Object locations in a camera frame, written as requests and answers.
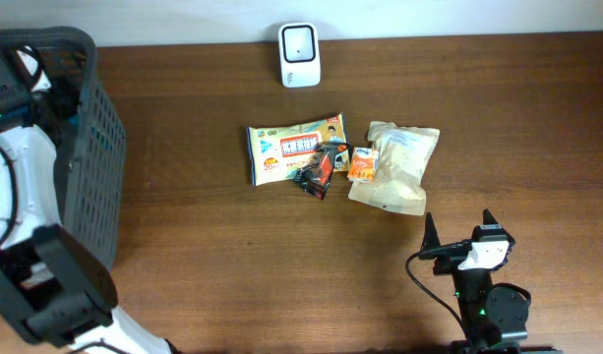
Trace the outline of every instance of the plastic bin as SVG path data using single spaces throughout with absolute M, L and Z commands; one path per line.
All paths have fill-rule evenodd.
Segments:
M 0 47 L 31 45 L 50 77 L 80 90 L 78 115 L 65 123 L 54 164 L 63 227 L 104 266 L 115 261 L 126 134 L 96 73 L 93 40 L 74 28 L 0 30 Z

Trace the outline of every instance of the yellow package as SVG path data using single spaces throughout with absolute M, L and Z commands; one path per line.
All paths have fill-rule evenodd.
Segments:
M 318 162 L 320 143 L 347 143 L 344 115 L 284 128 L 246 129 L 254 186 L 292 179 L 297 169 Z M 334 172 L 349 170 L 349 154 L 340 153 Z
M 378 168 L 378 151 L 367 147 L 355 147 L 351 156 L 351 168 L 347 178 L 351 182 L 372 183 Z

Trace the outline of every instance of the orange package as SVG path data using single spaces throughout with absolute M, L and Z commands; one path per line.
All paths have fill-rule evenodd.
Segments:
M 377 168 L 377 150 L 367 147 L 355 147 L 347 178 L 351 182 L 372 183 Z

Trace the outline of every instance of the wooden table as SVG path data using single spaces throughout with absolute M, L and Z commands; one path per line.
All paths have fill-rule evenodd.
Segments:
M 321 43 L 323 79 L 284 88 L 274 43 L 105 48 L 128 134 L 113 276 L 122 307 L 186 353 L 412 350 L 461 338 L 406 276 L 423 217 L 252 187 L 244 129 L 347 114 L 441 130 L 424 176 L 442 242 L 488 207 L 515 237 L 494 274 L 533 294 L 529 339 L 603 353 L 603 32 Z M 455 306 L 452 280 L 414 271 Z M 32 348 L 0 319 L 0 353 Z

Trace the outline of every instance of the wet wipes package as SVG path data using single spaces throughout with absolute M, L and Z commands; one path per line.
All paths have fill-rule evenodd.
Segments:
M 292 179 L 297 169 L 318 162 L 321 143 L 347 143 L 344 115 L 282 128 L 246 129 L 254 186 Z M 334 172 L 349 170 L 348 151 L 334 162 Z

